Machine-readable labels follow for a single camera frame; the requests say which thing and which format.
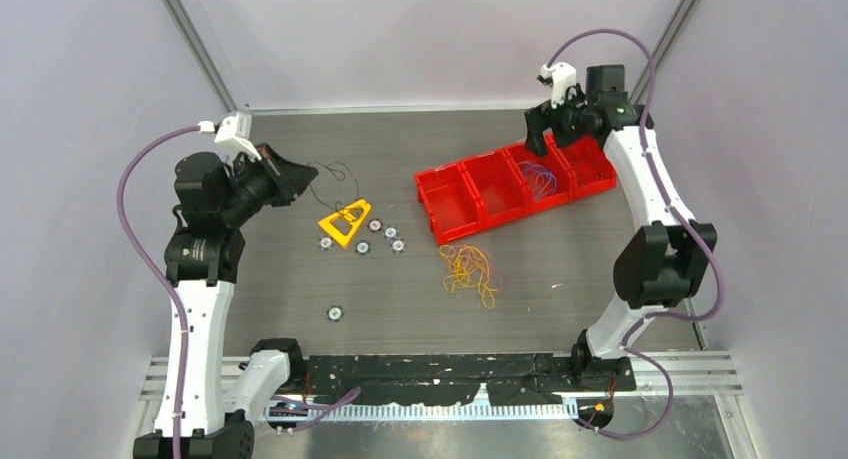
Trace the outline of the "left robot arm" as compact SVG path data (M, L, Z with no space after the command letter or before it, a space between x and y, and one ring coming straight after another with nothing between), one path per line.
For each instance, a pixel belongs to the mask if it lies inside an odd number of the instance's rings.
M242 226L264 207L290 205L318 176L310 165L269 145L233 163L191 154L175 167L177 227L161 275L171 298L171 344L163 400L150 433L135 439L135 458L250 458L278 390L298 391L307 377L299 344L259 341L235 382L222 385L223 343L245 248Z

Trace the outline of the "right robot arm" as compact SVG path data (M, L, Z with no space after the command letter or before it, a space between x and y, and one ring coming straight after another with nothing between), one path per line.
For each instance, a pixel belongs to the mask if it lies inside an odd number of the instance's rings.
M526 149L545 157L592 140L612 165L635 232L613 266L615 294L571 350L568 378L596 389L622 373L629 346L657 318L673 317L703 282L718 235L680 198L661 157L649 107L632 104L622 65L588 68L585 83L559 62L541 67L549 99L525 111Z

